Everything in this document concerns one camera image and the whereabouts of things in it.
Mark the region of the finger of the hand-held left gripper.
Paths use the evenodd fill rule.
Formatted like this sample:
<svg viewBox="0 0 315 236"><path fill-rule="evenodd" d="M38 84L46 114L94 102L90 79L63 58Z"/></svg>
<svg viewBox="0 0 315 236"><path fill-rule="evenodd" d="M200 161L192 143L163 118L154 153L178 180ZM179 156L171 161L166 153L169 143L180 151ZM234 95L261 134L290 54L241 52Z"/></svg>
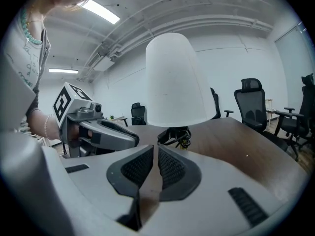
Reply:
<svg viewBox="0 0 315 236"><path fill-rule="evenodd" d="M125 129L97 128L95 130L85 127L79 128L79 138L99 149L120 151L134 148L139 144L139 137Z"/></svg>
<svg viewBox="0 0 315 236"><path fill-rule="evenodd" d="M126 128L106 119L85 120L80 122L80 126L94 133L105 134L111 130L112 132L123 133L126 135L135 135L135 133L127 130Z"/></svg>

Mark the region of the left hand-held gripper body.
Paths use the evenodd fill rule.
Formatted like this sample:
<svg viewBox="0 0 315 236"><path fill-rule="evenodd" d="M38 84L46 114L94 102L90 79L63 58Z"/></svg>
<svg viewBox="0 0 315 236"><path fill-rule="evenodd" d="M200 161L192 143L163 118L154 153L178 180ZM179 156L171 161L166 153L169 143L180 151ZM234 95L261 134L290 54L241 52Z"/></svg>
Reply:
<svg viewBox="0 0 315 236"><path fill-rule="evenodd" d="M81 88L66 82L53 104L53 111L60 139L64 144L68 144L69 157L96 155L96 147L88 143L91 127L86 128L82 138L74 141L69 138L71 136L69 130L75 125L82 125L85 121L91 124L92 120L103 118L101 104L94 102Z"/></svg>

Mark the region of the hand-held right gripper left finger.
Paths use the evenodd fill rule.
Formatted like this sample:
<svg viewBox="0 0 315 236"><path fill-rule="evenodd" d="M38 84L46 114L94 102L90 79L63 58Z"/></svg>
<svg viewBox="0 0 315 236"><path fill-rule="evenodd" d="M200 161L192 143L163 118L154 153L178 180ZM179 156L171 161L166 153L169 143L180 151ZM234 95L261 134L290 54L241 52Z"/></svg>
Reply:
<svg viewBox="0 0 315 236"><path fill-rule="evenodd" d="M116 222L138 231L139 190L153 167L154 146L62 159L76 187L87 200Z"/></svg>

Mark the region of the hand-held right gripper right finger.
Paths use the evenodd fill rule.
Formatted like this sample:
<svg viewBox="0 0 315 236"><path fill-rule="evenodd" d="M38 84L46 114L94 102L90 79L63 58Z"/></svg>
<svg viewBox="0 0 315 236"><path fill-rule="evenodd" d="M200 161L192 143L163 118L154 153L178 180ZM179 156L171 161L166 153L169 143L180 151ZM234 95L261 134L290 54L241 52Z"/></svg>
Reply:
<svg viewBox="0 0 315 236"><path fill-rule="evenodd" d="M268 236L289 215L308 181L282 199L233 165L161 145L163 184L145 236Z"/></svg>

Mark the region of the white table lamp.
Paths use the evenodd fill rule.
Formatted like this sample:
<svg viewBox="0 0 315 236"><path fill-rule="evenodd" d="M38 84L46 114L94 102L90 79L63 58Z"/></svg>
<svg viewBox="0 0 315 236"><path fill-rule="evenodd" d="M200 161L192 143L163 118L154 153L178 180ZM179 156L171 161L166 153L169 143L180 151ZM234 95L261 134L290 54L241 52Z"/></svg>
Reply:
<svg viewBox="0 0 315 236"><path fill-rule="evenodd" d="M164 127L159 144L190 145L189 127L216 115L209 83L189 40L179 33L155 37L146 47L148 124Z"/></svg>

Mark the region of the person's left forearm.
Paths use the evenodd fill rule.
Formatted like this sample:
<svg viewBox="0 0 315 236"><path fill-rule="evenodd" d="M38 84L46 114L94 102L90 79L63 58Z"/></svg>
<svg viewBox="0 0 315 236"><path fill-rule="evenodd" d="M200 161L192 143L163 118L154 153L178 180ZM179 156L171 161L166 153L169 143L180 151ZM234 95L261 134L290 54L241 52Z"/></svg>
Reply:
<svg viewBox="0 0 315 236"><path fill-rule="evenodd" d="M59 126L52 115L45 115L39 109L35 109L27 116L27 123L33 134L49 140L60 139Z"/></svg>

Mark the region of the dark brown conference table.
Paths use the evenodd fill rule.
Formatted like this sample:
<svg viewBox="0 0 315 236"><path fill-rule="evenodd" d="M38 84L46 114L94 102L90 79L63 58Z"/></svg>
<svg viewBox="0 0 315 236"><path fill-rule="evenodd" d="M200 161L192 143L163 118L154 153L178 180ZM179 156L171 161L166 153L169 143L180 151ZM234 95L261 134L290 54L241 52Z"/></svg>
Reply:
<svg viewBox="0 0 315 236"><path fill-rule="evenodd" d="M140 188L140 218L145 224L159 206L162 178L158 168L157 136L164 130L152 125L129 126L139 145L155 145L154 165ZM278 200L296 201L309 175L271 141L233 118L220 118L192 125L189 150L225 161L258 181Z"/></svg>

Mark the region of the person's left hand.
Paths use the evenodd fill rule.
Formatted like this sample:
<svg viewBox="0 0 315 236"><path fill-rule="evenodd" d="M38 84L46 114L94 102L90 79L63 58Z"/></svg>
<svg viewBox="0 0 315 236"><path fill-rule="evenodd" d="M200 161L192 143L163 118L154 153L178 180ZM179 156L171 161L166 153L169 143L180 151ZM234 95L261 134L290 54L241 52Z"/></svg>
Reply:
<svg viewBox="0 0 315 236"><path fill-rule="evenodd" d="M80 137L79 128L80 128L80 125L78 125L77 123L70 124L70 126L68 128L68 140L69 141L78 140L78 138Z"/></svg>

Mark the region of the light wooden side table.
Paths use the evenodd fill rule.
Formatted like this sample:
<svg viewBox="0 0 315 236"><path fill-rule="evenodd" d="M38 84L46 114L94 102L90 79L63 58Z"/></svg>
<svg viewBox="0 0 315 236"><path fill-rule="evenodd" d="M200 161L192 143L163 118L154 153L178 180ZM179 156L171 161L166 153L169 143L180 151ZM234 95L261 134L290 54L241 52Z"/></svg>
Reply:
<svg viewBox="0 0 315 236"><path fill-rule="evenodd" d="M108 117L104 117L105 120L108 121L112 121L112 122L116 122L119 125L124 125L125 127L128 127L128 123L127 123L127 118L125 118L124 116L121 117L117 117L117 118L111 118L112 116Z"/></svg>

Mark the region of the long ceiling light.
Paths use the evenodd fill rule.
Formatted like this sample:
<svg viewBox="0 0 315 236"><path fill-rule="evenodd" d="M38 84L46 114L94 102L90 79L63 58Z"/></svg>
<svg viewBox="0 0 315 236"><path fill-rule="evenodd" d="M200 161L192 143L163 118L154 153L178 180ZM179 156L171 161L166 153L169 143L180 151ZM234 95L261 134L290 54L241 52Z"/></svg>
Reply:
<svg viewBox="0 0 315 236"><path fill-rule="evenodd" d="M78 74L78 70L74 69L49 68L48 71L52 73Z"/></svg>
<svg viewBox="0 0 315 236"><path fill-rule="evenodd" d="M120 18L106 9L105 7L101 6L100 4L96 3L93 0L88 1L86 4L83 5L83 8L96 14L97 16L105 19L106 21L110 22L111 24L116 24Z"/></svg>

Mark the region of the white ceiling air unit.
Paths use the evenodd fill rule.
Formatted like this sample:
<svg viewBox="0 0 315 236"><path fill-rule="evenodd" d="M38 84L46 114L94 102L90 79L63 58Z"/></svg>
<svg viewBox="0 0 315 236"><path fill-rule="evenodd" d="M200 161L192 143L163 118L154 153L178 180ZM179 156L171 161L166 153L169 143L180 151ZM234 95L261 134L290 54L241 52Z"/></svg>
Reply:
<svg viewBox="0 0 315 236"><path fill-rule="evenodd" d="M88 62L87 66L95 71L104 72L114 64L115 63L109 57L101 56L100 53L96 53Z"/></svg>

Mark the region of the person's clothed torso and legs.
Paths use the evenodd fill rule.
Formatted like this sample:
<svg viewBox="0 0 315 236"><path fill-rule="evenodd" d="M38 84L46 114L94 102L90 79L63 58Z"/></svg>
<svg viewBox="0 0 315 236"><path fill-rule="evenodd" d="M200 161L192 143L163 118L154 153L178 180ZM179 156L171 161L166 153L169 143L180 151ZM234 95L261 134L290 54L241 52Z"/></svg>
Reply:
<svg viewBox="0 0 315 236"><path fill-rule="evenodd" d="M35 98L22 117L17 131L31 135L27 116L39 109L39 85L45 71L50 52L47 30L42 24L43 19L30 20L26 6L23 6L11 25L0 45L0 65L13 68L18 77L32 90Z"/></svg>

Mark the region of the white wooden side stool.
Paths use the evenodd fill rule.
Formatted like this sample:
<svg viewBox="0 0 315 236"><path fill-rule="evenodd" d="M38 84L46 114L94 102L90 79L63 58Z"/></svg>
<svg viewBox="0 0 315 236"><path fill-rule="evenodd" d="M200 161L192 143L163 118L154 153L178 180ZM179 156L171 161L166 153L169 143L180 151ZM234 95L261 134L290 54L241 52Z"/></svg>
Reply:
<svg viewBox="0 0 315 236"><path fill-rule="evenodd" d="M273 99L266 99L265 107L266 107L266 115L267 115L267 121L268 121L268 127L269 127L271 122L274 120L273 115L276 115L276 121L278 121L279 116L276 114L277 110L273 107Z"/></svg>

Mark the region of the black eared-headrest office chair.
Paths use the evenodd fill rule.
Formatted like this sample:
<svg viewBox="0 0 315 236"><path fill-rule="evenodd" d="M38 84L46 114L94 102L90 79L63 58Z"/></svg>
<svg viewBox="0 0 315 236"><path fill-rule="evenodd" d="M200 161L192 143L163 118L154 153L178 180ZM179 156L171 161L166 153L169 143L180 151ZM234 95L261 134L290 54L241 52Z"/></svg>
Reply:
<svg viewBox="0 0 315 236"><path fill-rule="evenodd" d="M315 84L313 73L309 74L305 77L301 77L302 83L304 84L302 87L303 100L300 109L300 113L304 116L301 120L301 126L305 130L303 132L303 136L308 135L309 133L309 119L311 116L314 100L315 100Z"/></svg>

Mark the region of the white ceiling pipe run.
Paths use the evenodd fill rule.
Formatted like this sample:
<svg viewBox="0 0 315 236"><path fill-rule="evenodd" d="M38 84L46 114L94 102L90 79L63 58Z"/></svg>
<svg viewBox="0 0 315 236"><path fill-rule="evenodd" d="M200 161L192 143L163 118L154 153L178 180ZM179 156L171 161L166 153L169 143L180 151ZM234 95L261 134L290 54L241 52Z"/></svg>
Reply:
<svg viewBox="0 0 315 236"><path fill-rule="evenodd" d="M250 19L241 16L199 15L185 17L177 20L172 20L151 29L147 29L146 31L138 35L136 35L135 32L138 31L141 26L134 27L132 28L132 30L118 38L116 42L112 43L108 51L105 53L105 57L108 57L109 59L119 58L125 53L136 48L137 46L164 33L178 32L182 30L206 26L241 26L265 32L271 32L273 29L272 25L269 25L257 19Z"/></svg>

